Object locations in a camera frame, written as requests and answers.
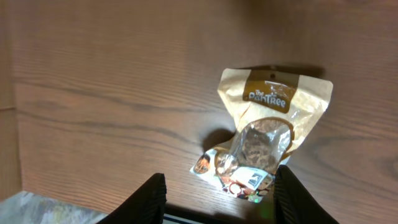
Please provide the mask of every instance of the brown treats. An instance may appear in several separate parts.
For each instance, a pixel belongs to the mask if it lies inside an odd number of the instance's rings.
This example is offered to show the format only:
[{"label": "brown treats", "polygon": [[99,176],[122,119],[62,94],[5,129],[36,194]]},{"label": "brown treats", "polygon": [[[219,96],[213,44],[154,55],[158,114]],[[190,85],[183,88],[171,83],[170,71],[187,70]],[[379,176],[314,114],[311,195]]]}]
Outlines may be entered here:
[{"label": "brown treats", "polygon": [[239,164],[273,174],[279,159],[290,145],[291,135],[289,126],[278,119],[267,118],[249,123],[240,136],[242,147],[236,149]]}]

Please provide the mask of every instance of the wood grain surface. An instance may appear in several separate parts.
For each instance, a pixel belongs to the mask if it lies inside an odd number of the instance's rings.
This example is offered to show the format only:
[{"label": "wood grain surface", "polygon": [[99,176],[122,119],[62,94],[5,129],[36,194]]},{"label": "wood grain surface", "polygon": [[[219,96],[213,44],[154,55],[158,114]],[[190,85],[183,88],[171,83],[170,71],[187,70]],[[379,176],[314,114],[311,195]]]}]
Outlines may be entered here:
[{"label": "wood grain surface", "polygon": [[188,172],[234,131],[221,72],[310,65],[335,87],[290,167],[339,222],[398,222],[398,2],[9,6],[24,190],[110,212],[163,172],[169,204],[245,217],[253,204]]},{"label": "wood grain surface", "polygon": [[15,110],[0,110],[0,202],[22,190]]},{"label": "wood grain surface", "polygon": [[22,190],[5,0],[0,0],[0,201]]},{"label": "wood grain surface", "polygon": [[0,0],[0,110],[15,107],[11,77],[11,53],[7,31],[6,1]]}]

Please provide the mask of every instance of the brand logo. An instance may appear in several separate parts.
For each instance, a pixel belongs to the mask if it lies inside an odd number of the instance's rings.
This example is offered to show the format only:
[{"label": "brand logo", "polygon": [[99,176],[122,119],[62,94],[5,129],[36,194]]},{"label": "brand logo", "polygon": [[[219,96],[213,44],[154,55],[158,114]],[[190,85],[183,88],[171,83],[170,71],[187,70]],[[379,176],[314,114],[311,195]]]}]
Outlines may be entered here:
[{"label": "brand logo", "polygon": [[280,106],[285,108],[286,102],[277,97],[276,94],[265,95],[264,92],[260,90],[255,90],[255,92],[249,93],[249,100],[257,101],[259,103],[266,103],[268,105]]}]

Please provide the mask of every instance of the treat bag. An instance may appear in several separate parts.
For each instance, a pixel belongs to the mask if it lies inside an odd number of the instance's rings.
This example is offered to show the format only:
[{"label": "treat bag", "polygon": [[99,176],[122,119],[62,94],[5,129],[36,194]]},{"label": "treat bag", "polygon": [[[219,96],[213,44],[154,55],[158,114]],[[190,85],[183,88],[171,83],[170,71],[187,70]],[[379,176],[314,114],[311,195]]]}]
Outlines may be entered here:
[{"label": "treat bag", "polygon": [[303,143],[328,107],[333,84],[272,70],[226,69],[218,93],[237,129],[191,172],[235,197],[259,202],[279,164]]}]

